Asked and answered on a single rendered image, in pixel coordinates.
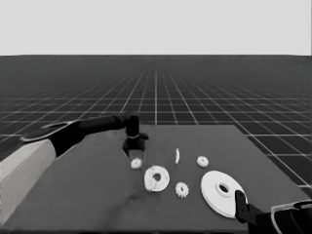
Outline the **white round carrier with pins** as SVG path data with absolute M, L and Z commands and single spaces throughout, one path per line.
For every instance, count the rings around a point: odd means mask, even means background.
M 169 172 L 161 166 L 152 166 L 145 171 L 144 174 L 144 186 L 145 183 L 151 179 L 157 181 L 157 186 L 153 192 L 161 192 L 167 188 L 170 183 Z

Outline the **large thick white disc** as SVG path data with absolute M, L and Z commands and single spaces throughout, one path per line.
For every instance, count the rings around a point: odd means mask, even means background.
M 209 171 L 202 176 L 200 189 L 203 198 L 216 213 L 235 217 L 235 191 L 244 192 L 237 180 L 220 171 Z

